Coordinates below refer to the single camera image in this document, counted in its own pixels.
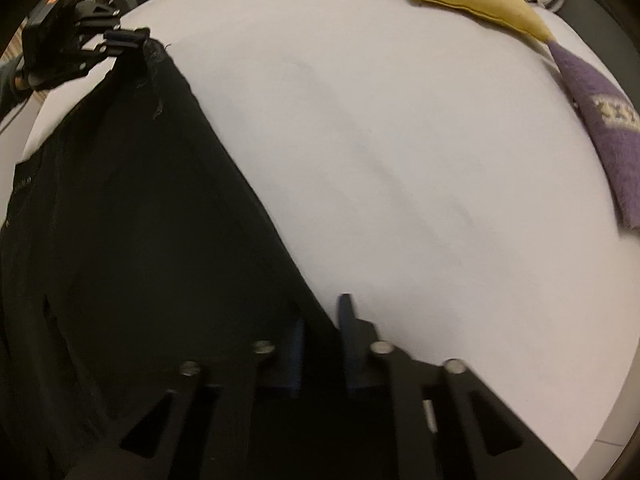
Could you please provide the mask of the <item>black pants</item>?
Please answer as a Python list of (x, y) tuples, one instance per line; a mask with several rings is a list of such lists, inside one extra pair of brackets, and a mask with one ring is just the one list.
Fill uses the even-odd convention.
[(122, 55), (15, 168), (3, 478), (340, 478), (341, 353), (159, 42)]

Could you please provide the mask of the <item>white bed sheet mattress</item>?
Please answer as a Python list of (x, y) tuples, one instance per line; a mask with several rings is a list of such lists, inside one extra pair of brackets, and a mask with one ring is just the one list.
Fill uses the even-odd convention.
[[(421, 0), (151, 0), (150, 30), (341, 336), (337, 479), (569, 479), (639, 338), (627, 229), (548, 44)], [(24, 162), (104, 79), (53, 91)]]

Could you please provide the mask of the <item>purple patterned pillow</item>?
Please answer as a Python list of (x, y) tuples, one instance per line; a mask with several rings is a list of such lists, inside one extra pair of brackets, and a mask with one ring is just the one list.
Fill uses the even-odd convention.
[(627, 229), (639, 227), (639, 114), (600, 70), (557, 42), (548, 48), (582, 115)]

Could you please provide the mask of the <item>dark grey headboard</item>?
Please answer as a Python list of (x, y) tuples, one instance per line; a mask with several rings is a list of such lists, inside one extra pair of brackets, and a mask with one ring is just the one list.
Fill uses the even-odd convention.
[(639, 51), (605, 0), (565, 0), (559, 16), (588, 44), (639, 108)]

